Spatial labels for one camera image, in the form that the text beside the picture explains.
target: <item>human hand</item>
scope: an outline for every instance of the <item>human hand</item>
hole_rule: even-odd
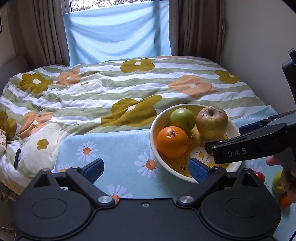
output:
[[[281,161],[276,159],[274,156],[271,156],[266,160],[266,164],[269,166],[275,166],[281,164]],[[296,177],[296,168],[292,169],[291,174]],[[280,183],[284,191],[287,192],[291,202],[296,202],[296,182],[290,181],[289,173],[282,171]]]

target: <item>small orange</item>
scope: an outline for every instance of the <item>small orange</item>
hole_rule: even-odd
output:
[[[284,193],[280,196],[279,198],[279,205],[282,207],[282,208],[286,208],[286,207],[289,207],[290,205],[292,204],[289,196],[287,195],[287,193]]]
[[[186,132],[176,126],[162,129],[156,138],[158,151],[169,158],[182,156],[187,150],[189,142]]]

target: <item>daisy print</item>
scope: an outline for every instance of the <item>daisy print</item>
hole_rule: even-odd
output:
[[[291,211],[296,211],[296,202],[293,202],[293,203],[290,205],[290,210],[291,210]]]
[[[131,193],[125,194],[128,188],[120,188],[120,185],[117,185],[116,190],[114,190],[113,184],[110,184],[107,186],[107,189],[110,193],[110,196],[115,200],[115,203],[118,203],[120,198],[133,198],[133,195]]]
[[[255,172],[260,172],[262,170],[262,167],[259,167],[258,163],[254,161],[246,163],[246,167],[251,168]]]
[[[87,144],[85,144],[85,142],[83,143],[83,146],[79,146],[79,149],[77,150],[78,152],[76,153],[76,155],[79,155],[77,160],[80,160],[81,158],[83,158],[83,161],[86,159],[87,162],[91,161],[90,157],[96,158],[96,155],[94,154],[94,152],[98,151],[99,149],[94,149],[94,147],[96,147],[97,144],[94,144],[94,142],[90,143],[87,142]]]
[[[69,169],[70,167],[73,167],[74,162],[72,163],[67,163],[65,165],[60,165],[58,164],[56,167],[56,172],[65,172],[67,169]]]
[[[142,173],[142,176],[156,177],[156,172],[162,173],[162,166],[159,164],[158,160],[155,158],[152,150],[150,150],[150,156],[146,152],[143,155],[138,156],[141,161],[135,161],[135,166],[140,166],[138,173]]]

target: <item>yellow apple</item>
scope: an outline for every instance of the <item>yellow apple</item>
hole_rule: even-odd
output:
[[[196,117],[196,127],[200,135],[206,139],[220,139],[228,127],[228,116],[218,106],[203,108]]]
[[[283,190],[283,187],[281,186],[280,183],[280,178],[281,178],[281,171],[278,171],[275,175],[274,178],[272,179],[272,189],[274,190],[275,193],[277,194],[283,194],[285,191]]]

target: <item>floral comforter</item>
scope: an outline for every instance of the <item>floral comforter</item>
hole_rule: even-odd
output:
[[[0,100],[0,129],[7,132],[0,181],[18,194],[41,168],[53,170],[66,136],[148,129],[160,112],[182,103],[220,106],[231,119],[265,106],[218,64],[184,56],[46,66],[12,77]]]

